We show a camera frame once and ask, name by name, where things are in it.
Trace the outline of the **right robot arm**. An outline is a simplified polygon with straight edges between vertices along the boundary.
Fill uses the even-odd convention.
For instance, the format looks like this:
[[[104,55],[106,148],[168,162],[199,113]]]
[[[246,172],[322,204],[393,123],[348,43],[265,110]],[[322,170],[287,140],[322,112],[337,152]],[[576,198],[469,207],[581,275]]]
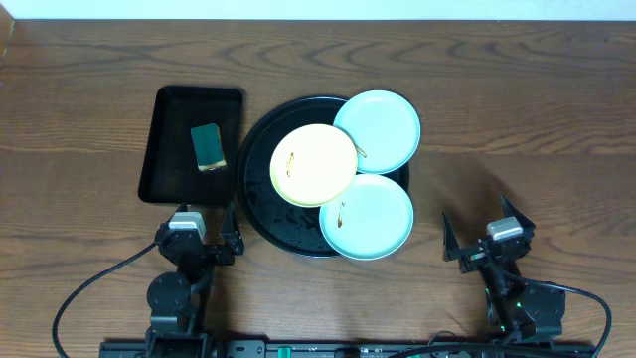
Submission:
[[[480,273],[488,320],[504,332],[506,343],[546,343],[562,334],[566,293],[524,281],[517,260],[531,249],[536,225],[506,198],[504,218],[486,227],[486,236],[462,248],[447,217],[443,218],[443,259],[457,261],[463,273]]]

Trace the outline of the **green yellow sponge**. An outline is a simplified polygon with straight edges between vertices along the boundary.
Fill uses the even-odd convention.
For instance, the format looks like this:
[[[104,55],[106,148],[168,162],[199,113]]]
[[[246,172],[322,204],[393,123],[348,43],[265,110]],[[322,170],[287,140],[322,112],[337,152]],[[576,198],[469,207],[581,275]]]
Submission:
[[[191,137],[200,171],[212,171],[227,165],[221,132],[215,123],[192,128]]]

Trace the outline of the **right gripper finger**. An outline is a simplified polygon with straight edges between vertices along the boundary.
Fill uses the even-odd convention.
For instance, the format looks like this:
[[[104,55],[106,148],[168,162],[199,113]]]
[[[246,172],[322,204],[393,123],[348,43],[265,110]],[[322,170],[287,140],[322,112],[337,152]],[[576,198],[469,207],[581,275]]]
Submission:
[[[524,231],[534,230],[536,225],[524,214],[522,214],[507,198],[501,195],[501,207],[505,217],[513,217],[521,225]]]
[[[451,223],[445,213],[443,220],[443,259],[446,262],[455,261],[461,256],[461,250],[455,237]]]

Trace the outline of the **yellow plate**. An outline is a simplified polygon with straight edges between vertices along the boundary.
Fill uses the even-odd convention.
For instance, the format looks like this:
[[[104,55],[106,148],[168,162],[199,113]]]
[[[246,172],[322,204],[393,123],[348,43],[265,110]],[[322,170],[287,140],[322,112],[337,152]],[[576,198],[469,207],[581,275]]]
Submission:
[[[356,175],[358,153],[352,139],[327,124],[292,130],[275,147],[269,164],[274,190],[299,207],[320,207],[339,197]]]

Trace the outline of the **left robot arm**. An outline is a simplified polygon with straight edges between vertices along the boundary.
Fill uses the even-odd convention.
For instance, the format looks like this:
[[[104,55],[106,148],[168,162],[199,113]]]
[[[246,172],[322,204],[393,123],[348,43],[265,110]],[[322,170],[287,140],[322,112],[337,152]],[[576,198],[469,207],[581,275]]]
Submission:
[[[244,252],[244,242],[228,204],[220,227],[220,244],[204,242],[206,225],[201,213],[181,204],[162,223],[154,239],[159,253],[176,269],[157,276],[146,299],[151,309],[146,333],[147,357],[213,357],[213,335],[205,331],[205,312],[215,267],[231,266]]]

